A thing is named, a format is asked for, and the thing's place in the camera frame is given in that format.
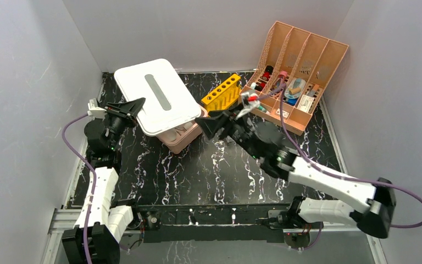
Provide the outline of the pink plastic bin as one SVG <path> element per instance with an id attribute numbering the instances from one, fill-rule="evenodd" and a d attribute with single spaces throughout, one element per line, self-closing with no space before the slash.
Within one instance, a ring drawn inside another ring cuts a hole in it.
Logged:
<path id="1" fill-rule="evenodd" d="M 195 123 L 193 118 L 183 117 L 183 114 L 179 117 L 172 118 L 173 124 L 178 123 L 177 126 L 170 128 L 175 129 L 177 132 L 177 139 L 173 142 L 167 141 L 164 137 L 164 132 L 162 131 L 156 137 L 165 144 L 169 150 L 171 150 L 175 154 L 179 154 L 182 150 L 184 150 L 193 140 L 195 140 L 198 136 L 202 134 L 202 129 Z M 193 126 L 185 131 L 183 129 L 183 124 L 187 122 L 192 122 Z"/>

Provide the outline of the white bin lid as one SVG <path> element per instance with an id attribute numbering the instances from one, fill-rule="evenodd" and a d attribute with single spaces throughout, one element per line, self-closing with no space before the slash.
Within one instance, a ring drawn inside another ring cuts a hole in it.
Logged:
<path id="1" fill-rule="evenodd" d="M 145 99 L 137 122 L 148 136 L 157 136 L 201 115 L 200 105 L 164 58 L 120 68 L 114 72 L 114 79 L 126 101 Z"/>

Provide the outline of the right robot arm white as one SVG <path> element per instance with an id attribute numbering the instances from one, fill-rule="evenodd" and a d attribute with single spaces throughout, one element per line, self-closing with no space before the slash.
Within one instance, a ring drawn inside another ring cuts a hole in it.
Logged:
<path id="1" fill-rule="evenodd" d="M 345 175 L 336 179 L 316 170 L 305 161 L 292 144 L 271 122 L 249 125 L 245 117 L 232 111 L 216 111 L 211 117 L 198 117 L 195 122 L 209 139 L 229 137 L 250 156 L 260 161 L 267 175 L 320 190 L 333 200 L 315 200 L 296 196 L 287 211 L 270 213 L 261 224 L 271 229 L 302 228 L 316 222 L 356 226 L 372 237 L 389 235 L 396 206 L 394 191 L 388 182 L 362 184 Z"/>

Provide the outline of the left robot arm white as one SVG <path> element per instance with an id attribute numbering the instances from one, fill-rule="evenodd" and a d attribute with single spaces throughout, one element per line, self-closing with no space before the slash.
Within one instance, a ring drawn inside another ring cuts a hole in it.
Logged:
<path id="1" fill-rule="evenodd" d="M 97 99 L 91 99 L 85 115 L 91 117 L 84 127 L 88 143 L 85 155 L 75 150 L 66 136 L 62 137 L 90 171 L 81 212 L 74 226 L 62 236 L 69 263 L 119 263 L 125 231 L 145 231 L 147 220 L 134 200 L 112 201 L 122 164 L 118 143 L 125 129 L 135 125 L 145 101 L 141 97 L 100 107 Z"/>

